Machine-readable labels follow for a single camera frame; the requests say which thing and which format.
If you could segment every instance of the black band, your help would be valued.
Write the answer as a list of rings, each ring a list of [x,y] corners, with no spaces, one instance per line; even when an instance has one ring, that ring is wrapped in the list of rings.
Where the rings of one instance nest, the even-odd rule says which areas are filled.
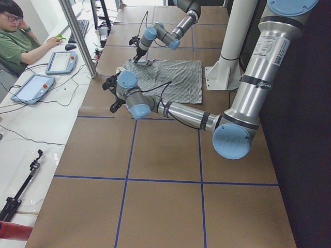
[[[127,92],[125,92],[123,94],[124,100],[127,99],[132,94],[137,93],[137,92],[141,92],[141,89],[139,88],[139,86],[129,89]]]
[[[234,60],[237,60],[237,59],[240,58],[240,56],[239,56],[238,58],[235,58],[235,59],[228,59],[228,58],[224,58],[224,57],[222,56],[222,54],[221,54],[221,57],[222,57],[223,59],[225,59],[225,60],[228,60],[228,61],[234,61]]]
[[[164,106],[164,109],[163,109],[163,116],[166,117],[166,118],[169,118],[169,117],[168,117],[168,113],[169,113],[169,108],[170,108],[171,103],[173,103],[173,102],[168,101],[168,102],[166,103],[166,105]]]
[[[239,126],[242,126],[242,127],[245,127],[245,128],[249,128],[249,129],[254,129],[254,130],[257,130],[259,128],[259,126],[256,126],[256,125],[253,125],[253,124],[249,124],[249,123],[246,123],[246,122],[243,122],[241,120],[237,120],[231,116],[228,116],[226,114],[223,114],[223,117],[224,119],[232,122],[232,123],[235,123]]]
[[[222,115],[220,115],[220,116],[218,117],[218,120],[217,120],[216,125],[215,125],[215,129],[218,128],[219,123],[221,122],[221,119],[222,119]]]
[[[184,36],[184,34],[185,34],[184,29],[182,27],[179,27],[179,26],[177,26],[176,28],[179,29],[182,32],[182,36]]]
[[[241,82],[256,85],[256,88],[271,90],[273,88],[272,82],[268,82],[256,77],[244,75]]]
[[[260,19],[260,23],[261,22],[282,22],[295,26],[299,28],[301,31],[304,30],[304,25],[301,22],[288,17],[278,17],[278,16],[263,17]]]
[[[206,124],[207,124],[209,115],[210,115],[210,112],[205,111],[203,113],[203,116],[202,116],[202,119],[201,119],[201,122],[200,122],[200,130],[206,131]]]

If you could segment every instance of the cable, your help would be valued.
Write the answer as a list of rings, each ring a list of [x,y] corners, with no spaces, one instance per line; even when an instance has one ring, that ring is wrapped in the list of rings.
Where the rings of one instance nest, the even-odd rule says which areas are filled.
[[[137,37],[139,37],[139,34],[140,34],[140,29],[141,29],[141,26],[143,25],[143,22],[144,22],[144,19],[146,18],[146,21],[145,21],[145,27],[147,27],[147,19],[148,19],[148,11],[146,11],[143,19],[141,20],[141,23],[140,23],[140,26],[139,26],[139,30],[138,30],[138,34],[137,34]]]
[[[3,86],[3,88],[5,89],[6,92],[12,94],[13,96],[16,96],[16,94],[11,93],[9,90],[11,90],[13,87],[17,87],[17,86],[21,87],[20,85],[13,85],[13,86],[11,86],[11,87],[9,88],[9,90],[7,90],[6,87],[3,85],[3,83],[0,82],[0,84]],[[7,106],[1,106],[0,109],[1,109],[2,107],[14,106],[14,105],[18,105],[18,104],[21,104],[21,103],[26,103],[26,101],[23,102],[23,101],[20,100],[20,103],[15,103],[15,104],[7,105]]]
[[[26,67],[23,72],[25,72],[27,70],[30,70],[30,71],[32,71],[34,73],[34,71],[31,70],[31,68],[34,68],[34,67],[37,67],[37,66],[47,66],[47,65],[48,65],[48,63],[44,63],[44,64],[39,64],[39,65],[31,66],[31,67]]]
[[[58,103],[59,105],[63,106],[63,107],[67,107],[71,104],[72,100],[73,100],[73,97],[75,96],[76,94],[76,90],[78,89],[79,87],[79,84],[72,78],[71,80],[73,80],[75,83],[76,83],[76,88],[74,89],[72,95],[71,95],[71,98],[70,98],[70,101],[68,104],[62,104],[62,103],[59,103],[58,101],[49,101],[49,102],[44,102],[44,101],[39,101],[39,102],[43,102],[43,103],[51,103],[51,102],[56,102]]]
[[[156,40],[154,40],[154,42],[156,43],[156,45],[158,45],[159,47],[165,48],[167,45],[160,45],[159,43],[156,42]]]
[[[84,66],[85,66],[85,64],[81,65],[80,68],[78,69],[78,71],[77,71],[74,75],[72,75],[70,78],[68,78],[67,81],[65,81],[64,83],[60,84],[59,86],[54,87],[54,88],[52,88],[52,89],[50,89],[50,90],[48,91],[48,92],[50,92],[51,90],[54,90],[54,89],[56,89],[56,88],[59,88],[60,86],[63,86],[63,85],[64,85],[65,83],[67,83],[70,79],[73,80],[74,83],[76,84],[76,88],[73,90],[73,93],[72,93],[72,95],[71,95],[71,98],[70,98],[70,101],[69,101],[68,104],[62,104],[62,103],[60,103],[60,102],[58,102],[58,101],[49,101],[49,102],[39,101],[39,102],[43,102],[43,103],[52,103],[52,102],[55,102],[55,103],[58,103],[59,105],[61,105],[61,106],[63,106],[63,107],[67,107],[67,106],[69,106],[69,105],[71,104],[72,100],[73,100],[73,97],[74,97],[75,94],[76,94],[76,90],[77,90],[78,87],[79,87],[79,84],[73,79],[73,77],[76,76]]]
[[[9,87],[9,90],[7,90],[6,88],[5,88],[5,90],[6,91],[10,91],[11,89],[13,89],[13,88],[20,88],[20,87],[22,87],[22,85],[13,85],[13,86],[10,86]]]
[[[32,141],[32,142],[35,142],[35,143],[45,143],[45,144],[48,144],[48,145],[65,146],[65,144],[60,144],[60,143],[50,143],[50,142],[46,142],[46,141],[35,141],[35,140],[31,139],[31,138],[26,138],[26,137],[22,136],[21,134],[19,134],[18,132],[14,131],[14,130],[10,130],[8,128],[5,128],[2,125],[0,125],[0,127],[2,127],[3,129],[6,129],[9,132],[13,132],[13,133],[17,134],[18,136],[22,137],[23,139],[25,139],[27,141]]]
[[[81,66],[79,67],[78,71],[77,71],[74,75],[72,75],[70,78],[68,78],[64,83],[60,84],[59,86],[53,87],[53,88],[50,89],[48,92],[50,92],[50,91],[52,91],[52,90],[55,90],[55,89],[61,87],[62,85],[66,84],[70,79],[72,79],[74,76],[76,76],[76,75],[78,74],[78,72],[80,72],[80,70],[83,68],[83,66],[85,66],[85,64],[81,65]]]
[[[21,106],[21,107],[19,107],[19,108],[17,108],[17,109],[15,109],[15,110],[10,110],[10,111],[6,111],[6,112],[1,112],[0,114],[6,114],[6,113],[14,112],[14,111],[16,111],[16,110],[20,110],[21,108],[24,108],[25,106],[27,106],[27,104],[24,105],[24,106]]]
[[[171,83],[171,81],[170,81],[170,82],[167,82],[167,83],[164,83],[164,84],[161,84],[161,85],[159,85],[159,86],[157,86],[157,87],[155,87],[155,88],[153,88],[153,89],[142,90],[141,92],[142,92],[142,93],[150,92],[150,91],[152,91],[152,90],[155,90],[155,89],[161,88],[162,86],[167,85],[167,84],[170,84],[170,83]]]
[[[161,103],[162,103],[163,109],[166,109],[166,106],[165,106],[164,103],[163,103],[162,95],[163,95],[164,91],[166,90],[166,88],[167,88],[171,83],[172,83],[172,81],[167,82],[167,83],[166,83],[166,87],[165,87],[165,88],[162,90],[162,92],[161,92],[160,99],[161,99]],[[191,126],[191,125],[188,125],[188,124],[184,123],[183,121],[179,120],[178,118],[176,118],[173,114],[170,113],[169,109],[168,109],[168,114],[170,114],[170,116],[171,116],[172,118],[174,118],[175,120],[177,120],[179,123],[181,123],[181,124],[183,124],[183,125],[185,125],[185,126],[187,126],[187,127],[189,127],[189,128],[192,128],[192,129],[195,129],[195,130],[200,130],[199,128],[196,128],[196,127],[193,127],[193,126]]]

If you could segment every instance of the computer mouse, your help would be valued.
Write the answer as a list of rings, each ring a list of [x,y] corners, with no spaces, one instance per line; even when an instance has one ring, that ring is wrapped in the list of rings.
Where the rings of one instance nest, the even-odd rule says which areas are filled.
[[[66,51],[72,50],[74,48],[76,48],[77,46],[75,46],[74,44],[66,44],[66,46],[64,47],[64,49]]]

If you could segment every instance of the black hair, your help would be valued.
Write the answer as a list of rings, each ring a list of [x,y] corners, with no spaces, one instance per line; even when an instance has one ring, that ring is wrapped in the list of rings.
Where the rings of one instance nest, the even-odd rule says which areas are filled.
[[[23,11],[13,0],[0,0],[0,14],[8,12],[23,18]]]

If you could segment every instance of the robotic arm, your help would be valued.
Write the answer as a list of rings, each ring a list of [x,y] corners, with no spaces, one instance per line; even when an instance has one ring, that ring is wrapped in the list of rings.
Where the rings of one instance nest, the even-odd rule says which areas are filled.
[[[244,157],[251,149],[259,127],[259,112],[272,89],[273,80],[290,42],[302,35],[304,25],[318,0],[304,2],[268,0],[259,23],[261,34],[242,76],[237,95],[231,108],[222,115],[210,114],[160,96],[144,96],[138,87],[137,76],[131,71],[123,71],[118,77],[112,76],[103,84],[104,90],[109,89],[116,95],[111,111],[115,113],[121,104],[127,103],[135,119],[144,118],[151,111],[164,117],[171,115],[192,127],[213,132],[213,145],[221,156],[227,159]]]
[[[161,22],[157,22],[145,30],[143,37],[140,39],[134,36],[129,45],[135,44],[137,46],[137,54],[133,58],[134,62],[146,55],[149,47],[153,41],[157,38],[170,47],[172,50],[176,50],[180,44],[180,39],[184,36],[186,31],[194,24],[198,22],[201,14],[201,7],[195,0],[175,0],[174,4],[182,11],[187,13],[186,17],[178,24],[178,26],[168,33],[165,30],[164,25]]]

